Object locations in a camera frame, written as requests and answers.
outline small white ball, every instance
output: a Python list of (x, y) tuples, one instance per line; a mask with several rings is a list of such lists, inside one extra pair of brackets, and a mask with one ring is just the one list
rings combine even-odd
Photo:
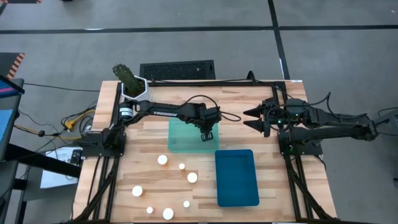
[(140, 197), (142, 195), (143, 191), (144, 190), (142, 189), (142, 187), (137, 185), (137, 186), (132, 188), (131, 192), (132, 192), (133, 196)]
[(171, 220), (174, 216), (174, 211), (171, 208), (166, 208), (163, 211), (163, 218), (166, 220)]
[(158, 162), (160, 165), (166, 164), (166, 163), (167, 163), (167, 156), (165, 156), (165, 155), (160, 155), (160, 156), (157, 158), (157, 162)]
[(184, 207), (185, 208), (189, 208), (191, 204), (189, 203), (189, 201), (184, 201)]
[(195, 183), (198, 180), (198, 175), (194, 172), (188, 174), (188, 182), (191, 184)]
[(154, 208), (152, 208), (152, 207), (147, 207), (147, 213), (148, 213), (148, 214), (152, 214), (152, 212), (154, 212)]

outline wooden tabletop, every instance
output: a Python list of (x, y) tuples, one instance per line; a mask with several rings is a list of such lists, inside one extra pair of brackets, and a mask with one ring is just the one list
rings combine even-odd
[[(287, 93), (294, 98), (306, 100), (302, 82), (285, 81)], [(101, 131), (109, 126), (117, 82), (103, 82), (99, 93), (93, 129)], [(272, 97), (266, 86), (220, 86), (220, 87), (151, 87), (152, 101), (181, 104), (193, 95), (213, 98), (221, 109), (242, 116), (243, 121), (256, 118), (243, 115), (243, 111), (256, 107), (262, 100)], [(193, 102), (205, 102), (206, 98), (195, 98)], [(169, 118), (148, 116), (126, 130), (127, 143), (120, 159), (116, 190), (113, 200), (111, 222), (166, 222), (162, 218), (165, 208), (174, 210), (171, 222), (271, 222), (295, 221), (285, 162), (279, 153), (276, 132), (264, 138), (262, 134), (243, 125), (223, 119), (219, 124), (220, 149), (251, 149), (256, 165), (260, 204), (256, 207), (221, 208), (216, 198), (216, 173), (214, 154), (174, 154), (167, 149)], [(157, 158), (165, 154), (169, 158), (167, 167), (158, 165)], [(84, 161), (73, 204), (77, 217), (86, 207), (88, 192), (93, 178), (97, 158)], [(309, 191), (332, 216), (336, 215), (328, 180), (323, 164), (313, 156), (302, 156)], [(99, 163), (93, 194), (100, 178)], [(186, 170), (178, 169), (185, 163)], [(195, 172), (198, 181), (190, 184), (187, 174)], [(143, 187), (145, 194), (133, 197), (135, 185)], [(305, 217), (302, 194), (298, 197), (302, 216)], [(104, 217), (108, 191), (101, 203), (99, 217)], [(189, 208), (183, 202), (191, 203)], [(147, 207), (154, 207), (152, 215)]]

